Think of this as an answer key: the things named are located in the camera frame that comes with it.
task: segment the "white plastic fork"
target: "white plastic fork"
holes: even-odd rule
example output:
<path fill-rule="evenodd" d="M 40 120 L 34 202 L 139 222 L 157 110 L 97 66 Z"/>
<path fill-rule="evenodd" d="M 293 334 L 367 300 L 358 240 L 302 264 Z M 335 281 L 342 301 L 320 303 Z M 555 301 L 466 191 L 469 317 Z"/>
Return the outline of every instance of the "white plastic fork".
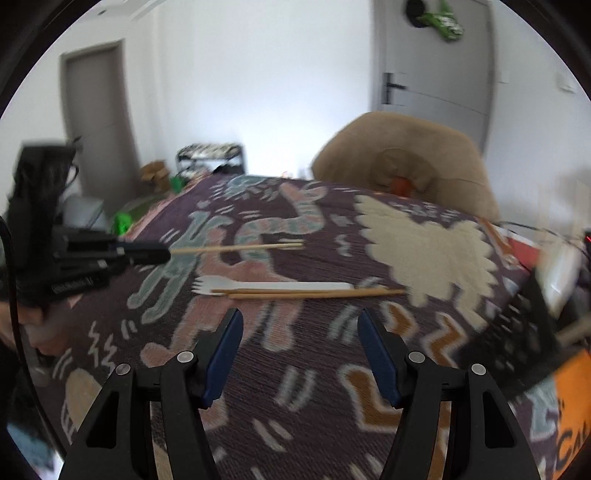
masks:
<path fill-rule="evenodd" d="M 237 290 L 239 288 L 260 288 L 264 290 L 350 290 L 351 283 L 328 281 L 250 282 L 235 281 L 219 275 L 203 275 L 193 283 L 193 293 L 199 295 L 224 295 L 212 290 Z"/>

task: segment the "beige bean bag chair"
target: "beige bean bag chair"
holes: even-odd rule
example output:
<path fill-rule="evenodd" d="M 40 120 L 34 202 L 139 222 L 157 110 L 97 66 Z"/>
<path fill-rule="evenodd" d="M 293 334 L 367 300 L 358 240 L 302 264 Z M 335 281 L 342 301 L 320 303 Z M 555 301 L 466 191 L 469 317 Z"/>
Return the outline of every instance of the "beige bean bag chair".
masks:
<path fill-rule="evenodd" d="M 484 162 L 471 140 L 411 116 L 360 116 L 321 150 L 312 172 L 316 180 L 402 194 L 499 221 Z M 400 179 L 409 185 L 403 191 Z"/>

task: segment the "gray door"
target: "gray door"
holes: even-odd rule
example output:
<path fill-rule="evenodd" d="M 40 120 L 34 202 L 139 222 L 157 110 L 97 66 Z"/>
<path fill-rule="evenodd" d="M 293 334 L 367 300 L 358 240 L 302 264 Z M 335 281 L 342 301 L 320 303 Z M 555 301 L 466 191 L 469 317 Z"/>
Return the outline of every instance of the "gray door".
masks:
<path fill-rule="evenodd" d="M 439 0 L 426 0 L 428 11 Z M 491 108 L 493 38 L 486 0 L 449 0 L 464 28 L 461 39 L 444 41 L 434 28 L 414 28 L 405 0 L 387 0 L 385 68 L 393 83 L 383 110 L 423 118 L 459 130 L 483 147 Z"/>
<path fill-rule="evenodd" d="M 120 48 L 70 57 L 63 70 L 70 135 L 82 145 L 82 193 L 103 199 L 108 215 L 140 193 Z"/>

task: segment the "human hand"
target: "human hand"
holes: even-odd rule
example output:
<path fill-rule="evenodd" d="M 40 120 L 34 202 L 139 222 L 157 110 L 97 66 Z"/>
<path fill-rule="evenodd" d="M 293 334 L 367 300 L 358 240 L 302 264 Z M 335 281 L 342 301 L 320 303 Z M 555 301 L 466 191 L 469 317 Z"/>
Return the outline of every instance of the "human hand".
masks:
<path fill-rule="evenodd" d="M 25 325 L 31 346 L 43 355 L 60 356 L 67 349 L 69 339 L 65 322 L 61 321 L 63 314 L 61 308 L 52 307 L 44 316 L 40 308 L 18 306 L 18 322 Z M 0 340 L 15 349 L 10 309 L 4 301 L 0 301 Z"/>

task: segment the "silver screw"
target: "silver screw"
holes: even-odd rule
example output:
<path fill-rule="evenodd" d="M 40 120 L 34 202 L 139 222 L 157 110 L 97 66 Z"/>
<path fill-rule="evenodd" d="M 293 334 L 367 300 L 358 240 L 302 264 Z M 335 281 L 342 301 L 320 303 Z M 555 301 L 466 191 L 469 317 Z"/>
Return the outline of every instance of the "silver screw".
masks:
<path fill-rule="evenodd" d="M 186 364 L 187 362 L 190 362 L 191 360 L 193 360 L 193 353 L 192 352 L 180 352 L 177 355 L 177 360 L 179 362 L 181 362 L 182 364 Z"/>
<path fill-rule="evenodd" d="M 425 356 L 421 352 L 410 352 L 408 359 L 415 364 L 422 364 L 425 361 Z"/>
<path fill-rule="evenodd" d="M 117 373 L 117 375 L 128 374 L 129 370 L 131 370 L 131 367 L 129 366 L 129 364 L 120 364 L 120 365 L 117 365 L 117 368 L 115 368 L 115 372 Z"/>
<path fill-rule="evenodd" d="M 484 375 L 486 373 L 486 368 L 484 368 L 484 365 L 474 364 L 474 365 L 472 365 L 472 371 L 476 375 Z"/>

